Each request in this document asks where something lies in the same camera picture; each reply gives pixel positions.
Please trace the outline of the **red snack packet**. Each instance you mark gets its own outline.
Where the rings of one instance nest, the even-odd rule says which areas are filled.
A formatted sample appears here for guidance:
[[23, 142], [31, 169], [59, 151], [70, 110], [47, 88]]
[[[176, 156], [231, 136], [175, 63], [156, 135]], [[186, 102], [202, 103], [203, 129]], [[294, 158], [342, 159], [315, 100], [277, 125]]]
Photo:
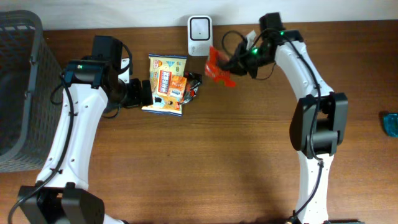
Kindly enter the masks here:
[[234, 88], [236, 82], [231, 79], [231, 73], [221, 69], [221, 65], [227, 61], [228, 58], [225, 54], [210, 46], [205, 64], [205, 75], [216, 83], [222, 83], [226, 87]]

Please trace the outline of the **yellow snack bag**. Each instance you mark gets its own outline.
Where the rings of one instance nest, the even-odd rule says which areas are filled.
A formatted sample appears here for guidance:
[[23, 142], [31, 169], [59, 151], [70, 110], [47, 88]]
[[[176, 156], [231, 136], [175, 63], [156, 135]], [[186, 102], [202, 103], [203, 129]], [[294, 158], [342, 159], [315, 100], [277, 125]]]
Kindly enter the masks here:
[[184, 55], [149, 54], [150, 85], [153, 104], [142, 110], [155, 114], [182, 116], [181, 99], [170, 97], [167, 92], [172, 76], [184, 75], [187, 57]]

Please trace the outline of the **orange small packet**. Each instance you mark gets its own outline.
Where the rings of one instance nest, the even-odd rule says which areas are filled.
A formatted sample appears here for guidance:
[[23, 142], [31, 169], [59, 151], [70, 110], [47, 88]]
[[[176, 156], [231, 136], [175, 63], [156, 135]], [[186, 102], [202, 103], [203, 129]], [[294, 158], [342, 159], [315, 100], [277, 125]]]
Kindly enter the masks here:
[[181, 99], [183, 97], [187, 79], [181, 76], [172, 76], [167, 94], [170, 97]]

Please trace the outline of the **dark crinkled wrapper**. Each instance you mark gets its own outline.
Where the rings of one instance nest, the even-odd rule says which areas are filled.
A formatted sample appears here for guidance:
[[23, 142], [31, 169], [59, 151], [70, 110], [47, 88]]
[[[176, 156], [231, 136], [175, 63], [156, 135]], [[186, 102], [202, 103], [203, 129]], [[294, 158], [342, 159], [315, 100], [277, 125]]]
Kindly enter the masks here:
[[187, 79], [185, 91], [180, 104], [184, 105], [191, 102], [197, 95], [198, 87], [203, 83], [202, 75], [194, 72], [184, 72], [184, 78]]

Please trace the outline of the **blue mouthwash bottle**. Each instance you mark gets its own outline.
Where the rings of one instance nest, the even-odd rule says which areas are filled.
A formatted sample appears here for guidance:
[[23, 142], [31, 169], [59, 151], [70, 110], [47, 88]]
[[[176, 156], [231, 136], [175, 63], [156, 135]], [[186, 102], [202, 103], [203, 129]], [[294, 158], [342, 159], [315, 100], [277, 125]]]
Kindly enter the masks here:
[[386, 134], [390, 137], [398, 137], [398, 124], [397, 124], [397, 113], [385, 114], [382, 118], [383, 127]]

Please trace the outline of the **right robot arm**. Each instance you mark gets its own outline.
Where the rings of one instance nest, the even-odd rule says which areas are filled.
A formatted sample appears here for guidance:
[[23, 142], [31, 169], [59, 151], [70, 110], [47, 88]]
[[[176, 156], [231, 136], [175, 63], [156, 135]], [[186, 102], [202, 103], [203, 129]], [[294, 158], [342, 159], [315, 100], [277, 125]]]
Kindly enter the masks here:
[[278, 12], [259, 19], [260, 34], [242, 41], [227, 59], [216, 57], [223, 71], [257, 78], [259, 67], [274, 63], [284, 72], [297, 99], [289, 128], [300, 165], [298, 201], [287, 223], [329, 223], [327, 192], [337, 147], [343, 142], [348, 98], [335, 92], [311, 61], [299, 30], [286, 29]]

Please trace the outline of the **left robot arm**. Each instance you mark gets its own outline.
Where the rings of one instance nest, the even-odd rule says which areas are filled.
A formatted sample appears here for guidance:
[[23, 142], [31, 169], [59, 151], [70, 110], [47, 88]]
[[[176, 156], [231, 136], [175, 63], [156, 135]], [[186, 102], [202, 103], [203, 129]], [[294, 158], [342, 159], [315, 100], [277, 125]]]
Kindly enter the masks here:
[[147, 80], [129, 80], [132, 60], [72, 60], [61, 75], [62, 110], [47, 160], [33, 186], [22, 186], [7, 216], [20, 208], [30, 223], [120, 223], [89, 193], [88, 170], [96, 130], [112, 110], [147, 104]]

